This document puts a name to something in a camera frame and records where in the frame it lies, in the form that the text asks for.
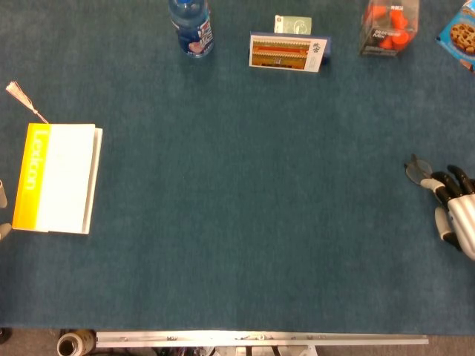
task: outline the table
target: table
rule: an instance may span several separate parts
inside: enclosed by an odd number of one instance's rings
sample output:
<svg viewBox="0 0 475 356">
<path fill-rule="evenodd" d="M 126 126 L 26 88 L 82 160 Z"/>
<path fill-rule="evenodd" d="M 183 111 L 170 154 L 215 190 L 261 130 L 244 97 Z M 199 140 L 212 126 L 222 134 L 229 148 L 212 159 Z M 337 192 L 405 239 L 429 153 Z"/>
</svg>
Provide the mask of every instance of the table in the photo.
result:
<svg viewBox="0 0 475 356">
<path fill-rule="evenodd" d="M 358 56 L 365 1 L 210 1 L 216 46 L 178 47 L 164 1 L 0 3 L 0 82 L 52 123 L 104 129 L 87 237 L 0 243 L 0 324 L 475 334 L 474 263 L 437 237 L 411 153 L 475 176 L 474 78 L 422 0 L 397 59 Z M 319 73 L 248 68 L 276 13 L 332 36 Z M 28 122 L 0 95 L 12 217 Z"/>
</svg>

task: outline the book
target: book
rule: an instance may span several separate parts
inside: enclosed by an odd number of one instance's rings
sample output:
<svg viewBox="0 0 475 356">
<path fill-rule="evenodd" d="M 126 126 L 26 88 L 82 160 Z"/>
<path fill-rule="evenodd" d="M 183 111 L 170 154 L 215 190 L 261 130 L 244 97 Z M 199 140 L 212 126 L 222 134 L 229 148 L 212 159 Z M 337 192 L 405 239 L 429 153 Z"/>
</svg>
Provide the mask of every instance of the book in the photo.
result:
<svg viewBox="0 0 475 356">
<path fill-rule="evenodd" d="M 12 227 L 88 234 L 101 143 L 92 124 L 29 124 Z"/>
</svg>

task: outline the tape roll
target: tape roll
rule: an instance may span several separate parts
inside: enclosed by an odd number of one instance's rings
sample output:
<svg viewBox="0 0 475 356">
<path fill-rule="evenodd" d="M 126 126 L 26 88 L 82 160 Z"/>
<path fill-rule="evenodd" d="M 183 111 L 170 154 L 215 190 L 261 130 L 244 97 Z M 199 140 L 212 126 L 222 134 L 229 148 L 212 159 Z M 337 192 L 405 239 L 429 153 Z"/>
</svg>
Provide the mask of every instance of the tape roll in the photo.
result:
<svg viewBox="0 0 475 356">
<path fill-rule="evenodd" d="M 89 330 L 68 332 L 58 340 L 56 350 L 59 356 L 83 356 L 89 353 L 95 345 L 95 338 Z"/>
</svg>

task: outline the water bottle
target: water bottle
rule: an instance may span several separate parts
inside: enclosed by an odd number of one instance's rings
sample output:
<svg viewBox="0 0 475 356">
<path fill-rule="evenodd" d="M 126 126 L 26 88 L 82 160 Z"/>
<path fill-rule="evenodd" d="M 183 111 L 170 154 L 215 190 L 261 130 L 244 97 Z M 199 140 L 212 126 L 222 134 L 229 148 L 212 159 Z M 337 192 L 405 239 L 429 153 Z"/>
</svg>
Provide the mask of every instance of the water bottle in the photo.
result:
<svg viewBox="0 0 475 356">
<path fill-rule="evenodd" d="M 211 52 L 214 39 L 206 0 L 168 0 L 168 8 L 185 53 L 199 58 Z"/>
</svg>

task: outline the bookmark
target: bookmark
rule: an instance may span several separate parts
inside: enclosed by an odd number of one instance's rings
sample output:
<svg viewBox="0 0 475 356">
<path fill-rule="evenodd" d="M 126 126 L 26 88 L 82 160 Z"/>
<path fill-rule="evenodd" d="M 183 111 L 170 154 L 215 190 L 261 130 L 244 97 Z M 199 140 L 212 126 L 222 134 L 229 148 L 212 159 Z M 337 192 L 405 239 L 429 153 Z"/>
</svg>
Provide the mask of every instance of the bookmark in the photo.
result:
<svg viewBox="0 0 475 356">
<path fill-rule="evenodd" d="M 20 88 L 17 82 L 10 82 L 10 84 L 6 88 L 7 92 L 17 98 L 24 106 L 29 108 L 35 115 L 37 115 L 45 124 L 49 122 L 41 115 L 37 109 L 33 107 L 33 103 L 31 102 L 30 98 L 23 93 L 23 90 Z"/>
</svg>

